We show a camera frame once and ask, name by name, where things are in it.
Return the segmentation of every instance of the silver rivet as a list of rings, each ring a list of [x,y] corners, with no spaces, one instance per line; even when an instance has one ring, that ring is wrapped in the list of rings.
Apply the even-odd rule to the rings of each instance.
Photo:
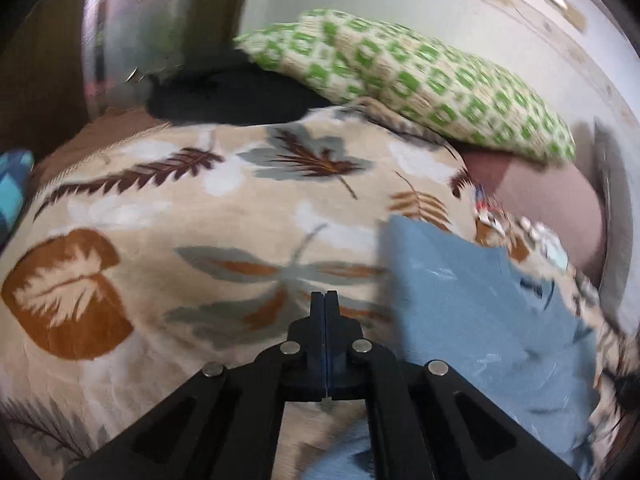
[[[300,352],[300,345],[296,341],[285,341],[280,345],[280,351],[284,355],[293,355]]]
[[[367,352],[371,351],[371,349],[373,348],[373,345],[371,344],[371,341],[367,339],[356,339],[356,341],[352,343],[351,347],[358,354],[366,354]]]
[[[225,365],[211,361],[202,367],[202,373],[205,377],[218,377],[225,371]]]
[[[444,375],[449,371],[449,365],[444,361],[431,361],[427,365],[427,370],[433,375]]]

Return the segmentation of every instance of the brown pillow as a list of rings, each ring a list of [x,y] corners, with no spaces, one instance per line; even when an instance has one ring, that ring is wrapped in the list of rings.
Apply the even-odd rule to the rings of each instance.
[[[87,124],[73,139],[33,168],[29,184],[30,194],[93,152],[158,126],[162,122],[149,115],[144,108],[126,111],[108,108],[102,117]]]
[[[540,166],[510,153],[458,146],[471,177],[516,216],[555,231],[569,260],[598,286],[606,254],[602,200],[573,165]]]

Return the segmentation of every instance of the black cloth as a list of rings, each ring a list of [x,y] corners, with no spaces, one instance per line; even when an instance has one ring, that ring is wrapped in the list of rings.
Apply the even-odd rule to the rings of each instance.
[[[237,126],[289,123],[332,103],[294,79],[262,70],[241,50],[226,48],[206,66],[183,69],[154,88],[146,106],[174,123]]]

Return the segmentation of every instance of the blue cloth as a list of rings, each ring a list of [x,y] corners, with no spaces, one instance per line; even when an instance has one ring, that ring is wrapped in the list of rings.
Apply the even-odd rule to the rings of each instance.
[[[504,248],[482,248],[428,223],[393,217],[386,234],[405,358],[448,362],[588,478],[595,338],[555,284],[517,270]],[[305,480],[369,479],[353,447],[353,437],[338,444]]]
[[[9,236],[24,205],[24,190],[33,168],[33,155],[13,150],[0,156],[0,245]]]

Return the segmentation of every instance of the black object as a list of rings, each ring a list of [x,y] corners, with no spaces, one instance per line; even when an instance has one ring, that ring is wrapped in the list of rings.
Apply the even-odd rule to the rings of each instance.
[[[206,65],[183,68],[162,84],[152,81],[149,113],[174,123],[290,123],[310,108],[332,104],[295,79],[261,69],[232,47],[220,50]]]
[[[324,397],[366,400],[379,480],[578,478],[444,362],[362,339],[331,291],[312,294],[286,343],[205,366],[65,480],[270,480],[285,402]]]

